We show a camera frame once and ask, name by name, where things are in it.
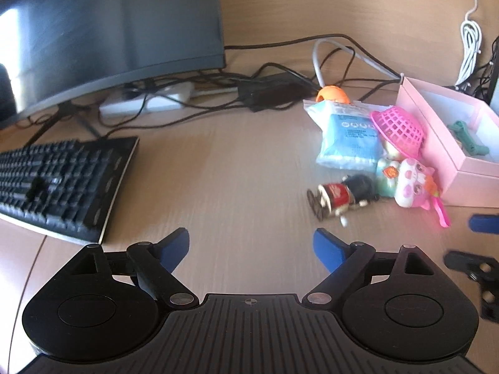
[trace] power adapter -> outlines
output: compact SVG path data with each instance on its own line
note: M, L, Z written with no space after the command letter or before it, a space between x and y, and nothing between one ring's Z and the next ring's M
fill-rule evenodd
M240 101L254 113L310 98L315 91L290 73L278 73L237 83Z

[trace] power strip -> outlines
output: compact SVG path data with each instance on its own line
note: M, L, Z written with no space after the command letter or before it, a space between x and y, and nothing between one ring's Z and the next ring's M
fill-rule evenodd
M152 113L182 108L182 104L178 101L187 103L191 98L193 91L194 84L191 82L180 83L175 86L160 89L156 92L156 95L149 95L142 113ZM144 103L144 96L145 94L141 94L136 98L124 100L123 92L116 91L111 94L99 107L99 112L102 117L134 115L138 113L142 107L142 104Z

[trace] white cable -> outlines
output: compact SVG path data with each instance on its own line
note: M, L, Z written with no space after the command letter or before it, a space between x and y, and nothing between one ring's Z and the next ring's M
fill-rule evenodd
M322 76L322 72L320 69L320 62L319 62L319 57L318 57L318 49L319 45L323 42L328 42L332 43L333 45L336 45L337 47L343 49L345 52L348 52L349 54L353 54L352 50L347 48L346 46L343 46L339 42L336 42L335 39L333 38L324 38L324 39L318 39L314 46L313 46L313 51L312 51L312 61L313 61L313 67L315 69L315 74L317 75L317 81L319 82L321 87L326 87L326 83L324 82L324 77ZM396 78L398 79L400 77L400 74L393 74L392 72L389 72L379 64L377 64L375 61L369 59L368 57L355 52L355 57L362 59L364 62L366 62L369 66L374 67L376 70L380 71L384 75L391 77L391 78Z
M477 22L470 20L470 15L478 9L478 0L474 0L475 5L465 15L465 20L461 24L461 39L463 40L464 58L456 81L456 86L464 83L475 71L477 56L482 46L482 30Z

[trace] pink box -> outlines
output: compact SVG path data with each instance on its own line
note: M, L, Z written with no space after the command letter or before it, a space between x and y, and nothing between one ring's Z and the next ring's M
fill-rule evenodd
M437 170L436 181L447 205L499 208L499 117L479 99L405 78L396 105L410 112L426 134L422 163ZM447 125L464 121L487 156L467 155Z

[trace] keyboard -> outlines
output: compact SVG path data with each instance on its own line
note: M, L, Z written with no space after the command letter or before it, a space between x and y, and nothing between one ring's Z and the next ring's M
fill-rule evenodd
M61 141L0 153L0 218L76 243L101 243L138 141Z

